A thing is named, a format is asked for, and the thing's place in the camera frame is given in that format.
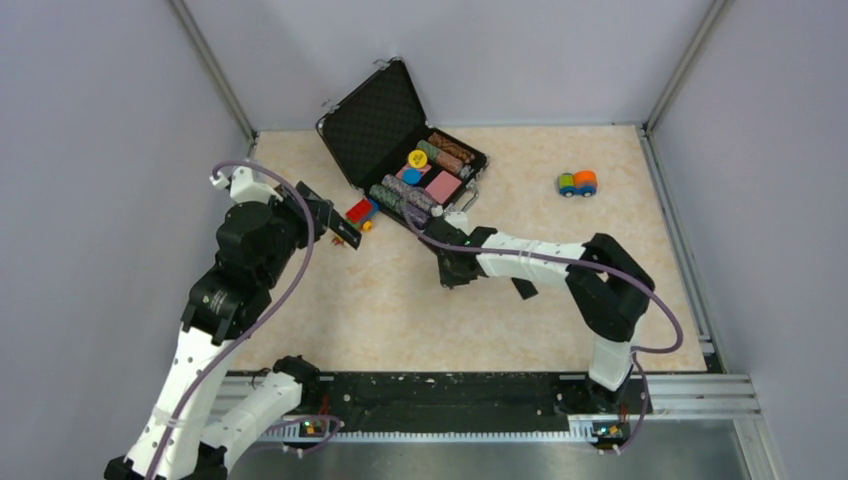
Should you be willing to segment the black remote battery cover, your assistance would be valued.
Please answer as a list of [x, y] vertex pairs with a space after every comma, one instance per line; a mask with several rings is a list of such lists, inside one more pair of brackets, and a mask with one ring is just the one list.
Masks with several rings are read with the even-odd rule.
[[529, 280], [521, 278], [511, 278], [511, 282], [516, 288], [522, 300], [529, 300], [538, 294], [537, 288]]

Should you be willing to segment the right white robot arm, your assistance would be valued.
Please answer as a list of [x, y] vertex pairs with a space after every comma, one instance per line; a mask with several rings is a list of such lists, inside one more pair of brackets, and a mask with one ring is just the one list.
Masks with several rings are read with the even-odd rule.
[[422, 234], [437, 257], [445, 288], [504, 277], [523, 299], [536, 295], [539, 284], [567, 289], [594, 334], [589, 404], [612, 412], [626, 400], [631, 349], [655, 283], [612, 236], [597, 233], [583, 243], [551, 243], [492, 227], [466, 232], [444, 218], [431, 220]]

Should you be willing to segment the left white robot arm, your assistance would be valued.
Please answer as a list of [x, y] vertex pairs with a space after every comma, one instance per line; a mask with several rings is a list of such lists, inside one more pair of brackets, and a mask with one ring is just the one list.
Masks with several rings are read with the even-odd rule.
[[224, 479], [283, 415], [319, 404], [318, 369], [292, 356], [220, 420], [210, 413], [238, 350], [238, 338], [271, 303], [286, 264], [338, 218], [304, 183], [307, 211], [281, 188], [259, 190], [225, 214], [213, 266], [191, 287], [177, 349], [149, 420], [129, 452], [110, 460], [107, 479]]

